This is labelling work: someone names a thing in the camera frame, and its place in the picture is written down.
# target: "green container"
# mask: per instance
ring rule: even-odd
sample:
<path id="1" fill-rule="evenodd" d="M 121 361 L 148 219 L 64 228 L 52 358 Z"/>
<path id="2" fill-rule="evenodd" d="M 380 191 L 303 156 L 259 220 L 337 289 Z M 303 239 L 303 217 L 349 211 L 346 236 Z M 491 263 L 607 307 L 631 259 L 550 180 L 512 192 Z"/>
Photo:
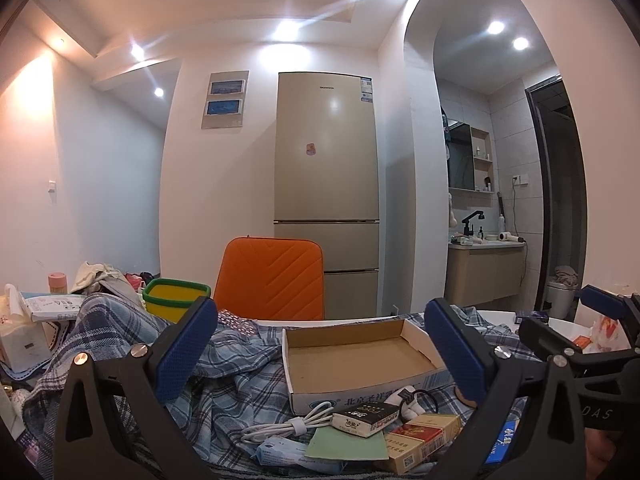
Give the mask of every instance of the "green container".
<path id="1" fill-rule="evenodd" d="M 211 297 L 211 287 L 203 283 L 156 278 L 142 293 L 146 310 L 155 316 L 177 323 L 200 296 Z"/>

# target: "orange chair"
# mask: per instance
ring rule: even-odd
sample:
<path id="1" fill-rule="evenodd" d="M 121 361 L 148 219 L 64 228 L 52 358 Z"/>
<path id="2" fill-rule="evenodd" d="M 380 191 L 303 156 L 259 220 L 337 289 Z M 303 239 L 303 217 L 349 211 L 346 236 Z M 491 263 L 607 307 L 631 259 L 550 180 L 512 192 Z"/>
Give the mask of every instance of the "orange chair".
<path id="1" fill-rule="evenodd" d="M 324 319 L 322 250 L 308 240 L 235 238 L 213 299 L 219 310 L 252 319 Z"/>

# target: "faucet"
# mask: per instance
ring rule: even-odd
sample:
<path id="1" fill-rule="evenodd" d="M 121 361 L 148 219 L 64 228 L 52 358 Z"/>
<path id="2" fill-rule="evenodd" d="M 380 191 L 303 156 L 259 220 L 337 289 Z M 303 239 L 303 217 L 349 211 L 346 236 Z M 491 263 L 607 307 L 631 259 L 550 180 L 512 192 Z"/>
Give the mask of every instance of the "faucet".
<path id="1" fill-rule="evenodd" d="M 474 216 L 478 215 L 478 220 L 484 220 L 484 211 L 480 211 L 479 209 L 477 211 L 473 211 L 468 217 L 466 217 L 462 223 L 465 225 L 465 236 L 473 236 L 474 235 L 474 229 L 473 229 L 473 224 L 471 225 L 471 229 L 469 229 L 469 220 L 471 220 Z"/>

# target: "refrigerator door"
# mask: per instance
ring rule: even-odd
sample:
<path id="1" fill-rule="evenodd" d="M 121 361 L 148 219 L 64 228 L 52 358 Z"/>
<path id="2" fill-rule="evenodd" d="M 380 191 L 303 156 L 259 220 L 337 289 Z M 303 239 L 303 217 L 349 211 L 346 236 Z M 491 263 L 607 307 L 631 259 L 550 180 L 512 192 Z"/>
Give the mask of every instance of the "refrigerator door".
<path id="1" fill-rule="evenodd" d="M 324 318 L 376 317 L 378 272 L 338 272 L 324 275 Z"/>
<path id="2" fill-rule="evenodd" d="M 377 220 L 378 152 L 366 80 L 286 72 L 278 80 L 276 220 Z"/>
<path id="3" fill-rule="evenodd" d="M 274 225 L 276 238 L 311 240 L 322 249 L 324 270 L 371 270 L 378 264 L 376 222 Z"/>

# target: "green paper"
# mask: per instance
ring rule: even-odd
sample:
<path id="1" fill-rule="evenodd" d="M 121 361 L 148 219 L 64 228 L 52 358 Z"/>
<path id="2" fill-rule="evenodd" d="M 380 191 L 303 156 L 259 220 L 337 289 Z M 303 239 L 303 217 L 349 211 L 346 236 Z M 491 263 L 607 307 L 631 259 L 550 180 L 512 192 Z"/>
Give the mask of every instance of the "green paper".
<path id="1" fill-rule="evenodd" d="M 382 431 L 364 438 L 325 426 L 316 430 L 305 456 L 327 460 L 386 460 L 389 453 Z"/>

